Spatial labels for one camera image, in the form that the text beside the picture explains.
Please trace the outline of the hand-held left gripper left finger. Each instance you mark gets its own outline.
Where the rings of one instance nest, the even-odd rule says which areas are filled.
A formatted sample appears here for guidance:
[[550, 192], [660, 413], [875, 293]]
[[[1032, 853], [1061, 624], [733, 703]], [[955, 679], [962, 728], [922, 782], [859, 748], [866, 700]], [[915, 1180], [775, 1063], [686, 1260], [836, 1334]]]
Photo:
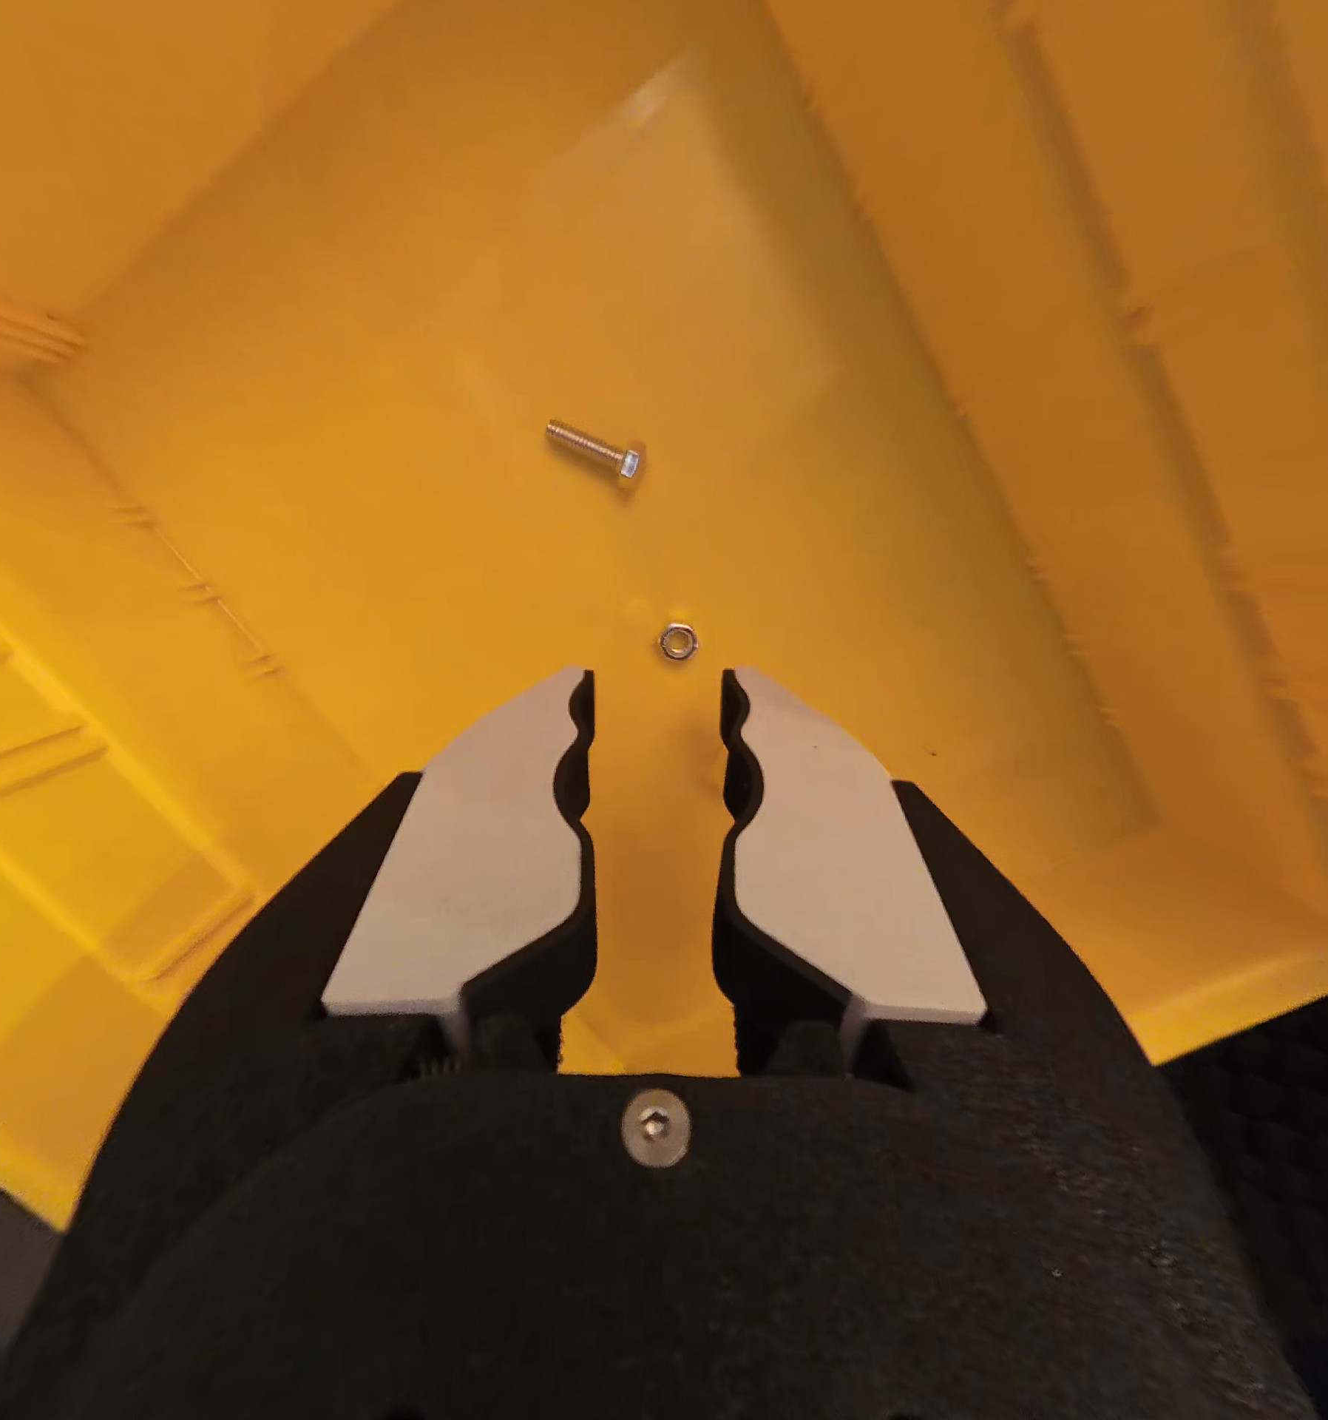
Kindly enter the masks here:
[[598, 965], [595, 691], [569, 665], [426, 763], [323, 989], [329, 1015], [564, 1023]]

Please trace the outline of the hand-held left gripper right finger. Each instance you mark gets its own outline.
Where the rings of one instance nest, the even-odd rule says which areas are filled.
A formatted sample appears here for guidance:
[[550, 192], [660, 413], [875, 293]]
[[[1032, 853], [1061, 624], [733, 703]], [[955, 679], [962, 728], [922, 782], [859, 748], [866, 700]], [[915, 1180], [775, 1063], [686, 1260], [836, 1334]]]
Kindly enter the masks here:
[[753, 667], [723, 676], [721, 736], [713, 974], [736, 1015], [979, 1025], [988, 1003], [881, 760]]

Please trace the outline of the small metal screw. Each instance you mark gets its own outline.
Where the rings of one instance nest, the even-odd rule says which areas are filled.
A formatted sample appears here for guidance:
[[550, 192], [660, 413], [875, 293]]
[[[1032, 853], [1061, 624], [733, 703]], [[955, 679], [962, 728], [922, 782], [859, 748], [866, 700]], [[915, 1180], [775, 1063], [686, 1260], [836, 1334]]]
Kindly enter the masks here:
[[552, 454], [606, 474], [626, 490], [638, 487], [649, 465], [649, 450], [641, 439], [615, 441], [566, 419], [550, 418], [544, 441]]

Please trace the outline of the yellow plastic bin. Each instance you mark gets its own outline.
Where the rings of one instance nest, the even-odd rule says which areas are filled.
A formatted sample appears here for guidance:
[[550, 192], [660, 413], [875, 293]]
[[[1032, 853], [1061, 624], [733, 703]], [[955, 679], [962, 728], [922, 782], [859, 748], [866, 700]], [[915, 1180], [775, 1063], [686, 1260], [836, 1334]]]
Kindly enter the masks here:
[[726, 1069], [729, 665], [1153, 1062], [1327, 995], [1328, 3], [0, 3], [0, 1188], [564, 665], [573, 1069]]

